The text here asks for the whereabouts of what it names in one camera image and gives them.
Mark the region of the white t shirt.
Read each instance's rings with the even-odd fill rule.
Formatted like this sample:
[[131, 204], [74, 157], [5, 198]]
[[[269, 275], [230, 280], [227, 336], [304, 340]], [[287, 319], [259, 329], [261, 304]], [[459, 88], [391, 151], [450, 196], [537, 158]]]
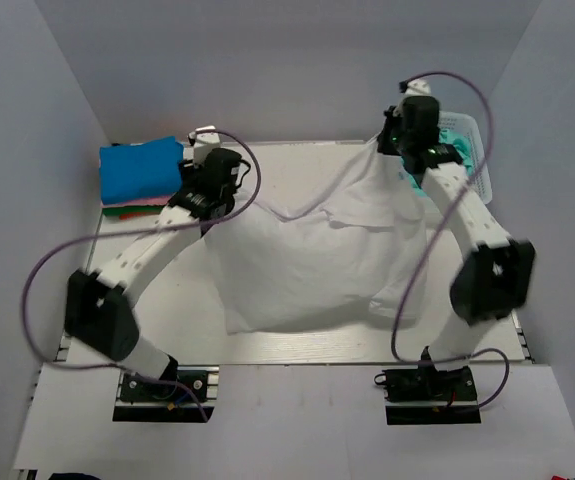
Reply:
[[400, 158], [370, 139], [296, 209], [256, 198], [204, 237], [230, 334], [301, 332], [419, 314], [402, 297], [426, 247], [425, 210]]

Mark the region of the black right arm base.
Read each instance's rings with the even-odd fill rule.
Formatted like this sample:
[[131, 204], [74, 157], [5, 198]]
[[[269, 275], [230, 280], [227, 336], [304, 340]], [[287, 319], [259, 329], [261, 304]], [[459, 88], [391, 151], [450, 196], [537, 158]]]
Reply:
[[477, 390], [469, 367], [383, 370], [374, 384], [384, 390], [390, 426], [480, 424]]

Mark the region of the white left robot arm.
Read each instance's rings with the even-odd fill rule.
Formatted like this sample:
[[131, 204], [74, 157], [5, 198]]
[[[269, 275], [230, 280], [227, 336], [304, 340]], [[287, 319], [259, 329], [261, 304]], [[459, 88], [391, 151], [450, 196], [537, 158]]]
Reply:
[[143, 376], [155, 398], [176, 392], [178, 362], [140, 333], [134, 307], [158, 274], [206, 233], [197, 221], [220, 219], [234, 209], [239, 168], [247, 164], [239, 153], [221, 147], [199, 163], [181, 162], [181, 188], [154, 221], [155, 232], [138, 236], [93, 272], [78, 270], [68, 280], [66, 333]]

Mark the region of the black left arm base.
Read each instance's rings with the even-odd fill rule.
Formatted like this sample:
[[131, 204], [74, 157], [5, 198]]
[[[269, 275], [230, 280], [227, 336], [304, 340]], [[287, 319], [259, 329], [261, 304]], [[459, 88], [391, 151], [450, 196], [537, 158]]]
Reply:
[[162, 386], [122, 374], [113, 408], [114, 422], [203, 423], [213, 414], [218, 394], [218, 366], [181, 366], [177, 382]]

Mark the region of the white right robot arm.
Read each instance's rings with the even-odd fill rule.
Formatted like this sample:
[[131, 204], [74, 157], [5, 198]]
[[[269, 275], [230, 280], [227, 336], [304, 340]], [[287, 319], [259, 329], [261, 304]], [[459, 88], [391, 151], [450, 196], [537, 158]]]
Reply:
[[494, 219], [470, 183], [462, 157], [439, 140], [439, 102], [406, 95], [385, 111], [378, 150], [401, 157], [405, 171], [438, 207], [462, 264], [449, 290], [446, 324], [426, 348], [420, 390], [439, 399], [455, 385], [452, 371], [468, 365], [483, 336], [527, 300], [535, 248], [516, 240]]

